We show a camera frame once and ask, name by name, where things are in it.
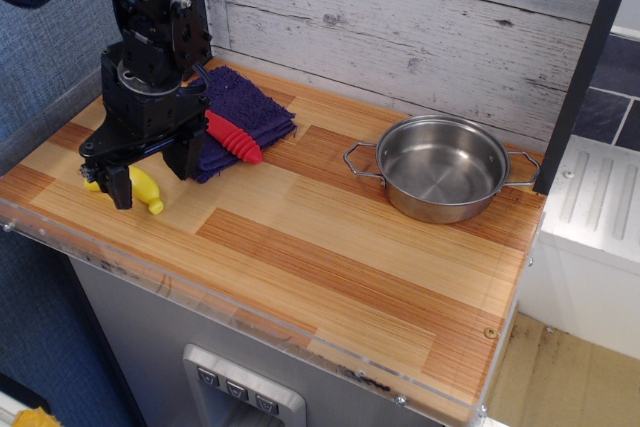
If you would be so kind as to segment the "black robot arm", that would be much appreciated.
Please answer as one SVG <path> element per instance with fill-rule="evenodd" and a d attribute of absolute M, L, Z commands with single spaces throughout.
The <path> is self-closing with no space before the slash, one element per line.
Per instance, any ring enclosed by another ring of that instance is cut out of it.
<path fill-rule="evenodd" d="M 204 86 L 211 36 L 197 0 L 111 0 L 122 36 L 101 57 L 105 119 L 79 148 L 81 173 L 118 209 L 132 205 L 130 165 L 156 153 L 181 180 L 195 168 L 210 104 Z"/>

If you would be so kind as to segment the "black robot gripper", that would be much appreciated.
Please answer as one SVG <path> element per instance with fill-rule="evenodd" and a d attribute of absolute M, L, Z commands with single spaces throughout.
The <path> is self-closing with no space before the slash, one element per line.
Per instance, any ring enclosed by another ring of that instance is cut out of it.
<path fill-rule="evenodd" d="M 100 191 L 118 210 L 132 208 L 129 165 L 156 153 L 180 179 L 190 178 L 198 163 L 210 99 L 206 82 L 184 87 L 182 75 L 165 83 L 143 82 L 124 65 L 124 44 L 110 45 L 101 57 L 105 119 L 80 147 L 80 155 L 97 176 Z"/>

